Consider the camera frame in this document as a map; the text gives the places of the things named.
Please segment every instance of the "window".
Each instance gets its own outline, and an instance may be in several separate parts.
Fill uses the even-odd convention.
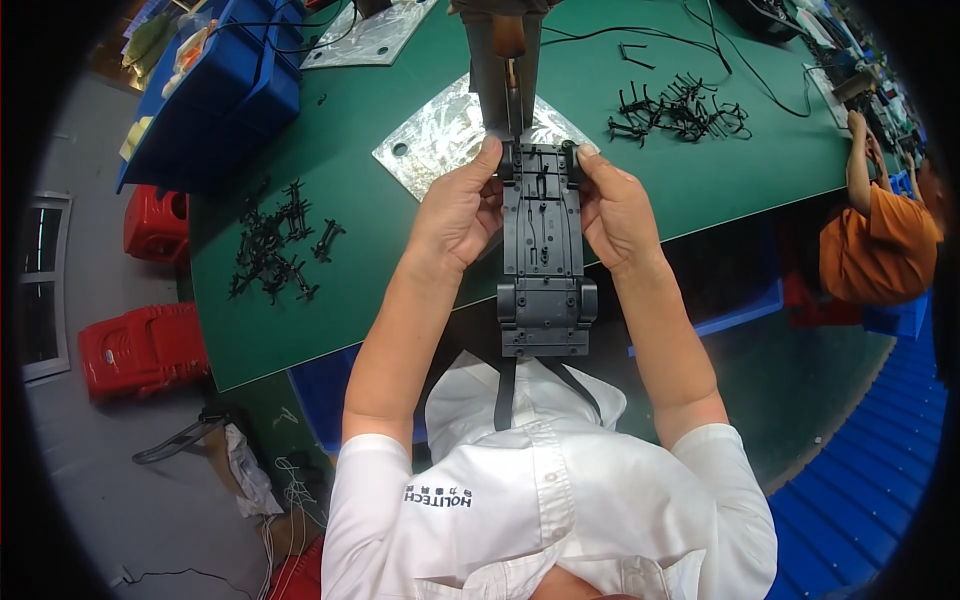
[[[22,265],[20,363],[26,381],[70,370],[63,317],[63,262],[72,197],[37,192],[27,208],[17,254]]]

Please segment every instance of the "metal plate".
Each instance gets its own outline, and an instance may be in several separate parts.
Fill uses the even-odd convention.
[[[354,8],[347,7],[340,11],[317,41],[317,46],[323,47],[314,46],[316,49],[307,54],[300,69],[353,64],[393,64],[400,50],[435,4],[437,0],[394,0],[393,6],[369,19],[363,19],[357,14],[356,25],[353,25]]]
[[[373,150],[373,157],[418,202],[423,200],[434,179],[467,164],[480,151],[486,132],[480,101],[476,94],[468,91],[468,83],[469,74],[453,82]],[[534,124],[521,141],[559,144],[565,139],[593,144],[538,96],[534,103]]]

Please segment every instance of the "window frame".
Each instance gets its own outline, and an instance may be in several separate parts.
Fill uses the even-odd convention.
[[[57,231],[56,266],[53,271],[38,273],[24,273],[18,278],[18,283],[45,283],[54,284],[54,322],[57,330],[57,358],[41,360],[29,365],[23,365],[23,380],[36,381],[44,377],[70,371],[70,353],[66,343],[66,318],[63,309],[63,272],[66,263],[67,231],[70,226],[70,209],[73,206],[73,195],[60,192],[34,192],[30,199],[30,208],[50,208],[60,211],[60,227]]]

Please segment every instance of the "white string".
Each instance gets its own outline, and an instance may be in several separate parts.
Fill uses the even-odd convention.
[[[274,572],[274,536],[270,531],[270,524],[275,518],[276,515],[270,515],[270,518],[263,517],[263,531],[260,532],[260,538],[263,539],[263,548],[267,552],[267,574],[263,578],[260,591],[256,594],[256,600],[264,600],[267,592],[270,591],[270,576]]]
[[[304,502],[312,502],[314,506],[317,505],[317,500],[310,494],[310,491],[306,488],[306,485],[297,478],[297,471],[300,470],[299,467],[294,467],[287,457],[280,456],[274,460],[274,466],[280,470],[286,471],[290,475],[290,483],[286,488],[283,489],[283,498],[287,501],[287,504],[290,505],[290,548],[287,550],[287,559],[283,563],[283,567],[280,569],[279,577],[277,577],[277,584],[279,585],[280,578],[283,577],[283,571],[286,570],[287,563],[290,563],[290,555],[294,549],[294,507],[300,508],[300,525],[302,529],[302,535],[300,537],[300,551],[297,553],[297,558],[292,561],[290,567],[290,574],[287,575],[287,581],[283,584],[283,588],[280,589],[280,594],[276,597],[272,597],[271,600],[281,600],[283,598],[284,592],[287,590],[287,586],[290,585],[290,580],[293,579],[294,570],[300,560],[300,555],[303,554],[303,548],[306,546],[306,516],[309,516],[313,522],[317,523],[318,527],[325,527],[322,525],[316,518],[313,517],[310,513],[303,508]],[[324,523],[327,521],[326,513],[323,510],[320,510],[320,514],[324,516]]]
[[[278,457],[274,461],[274,465],[280,470],[287,471],[287,473],[290,475],[290,484],[283,489],[283,498],[287,501],[287,504],[291,506],[299,506],[301,509],[303,508],[303,504],[305,502],[310,502],[314,506],[317,505],[317,500],[310,495],[310,491],[306,488],[303,482],[297,479],[297,471],[300,470],[299,467],[294,467],[285,456]],[[317,523],[318,527],[325,527],[326,513],[324,513],[324,511],[321,511],[321,515],[324,515],[324,524],[321,524],[306,510],[304,510],[304,512],[310,517],[311,520],[313,520],[313,522]]]

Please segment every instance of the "green workbench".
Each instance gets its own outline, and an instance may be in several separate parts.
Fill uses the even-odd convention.
[[[305,71],[298,119],[222,198],[190,204],[196,303],[219,390],[356,344],[366,336],[418,208],[371,152],[468,69],[464,27],[459,17],[445,15],[444,6],[445,2],[438,3],[392,66]],[[703,0],[692,0],[690,6],[707,14]],[[722,10],[715,13],[718,29],[734,39],[780,101],[804,111],[802,64],[813,59],[803,43],[794,39],[776,47],[753,41]],[[321,21],[327,15],[314,18]],[[544,20],[544,26],[572,34],[623,25],[656,27],[710,41],[709,27],[684,12],[679,0],[567,0]],[[544,41],[554,37],[544,32]],[[636,49],[637,58],[657,69],[622,60],[619,41],[648,44]],[[664,240],[844,185],[849,142],[837,130],[816,87],[809,89],[812,115],[792,116],[765,96],[730,44],[722,38],[720,44],[732,76],[720,59],[701,48],[621,32],[549,45],[540,53],[539,96],[589,136],[604,156],[643,181]],[[615,115],[618,89],[629,89],[630,80],[635,80],[637,87],[648,84],[659,91],[675,73],[686,71],[719,85],[719,102],[739,103],[749,112],[747,126],[753,139],[687,144],[656,132],[643,149],[625,138],[610,141],[606,122]],[[311,202],[306,220],[317,233],[286,249],[306,259],[306,280],[321,286],[310,302],[294,300],[299,291],[289,285],[275,306],[259,289],[228,299],[242,201],[265,175],[272,184],[263,210],[286,202],[280,189],[296,178],[303,184],[301,195]],[[324,218],[336,219],[347,234],[333,244],[333,261],[320,264],[310,247],[323,232]],[[494,295],[501,265],[493,252],[470,267],[458,306]]]

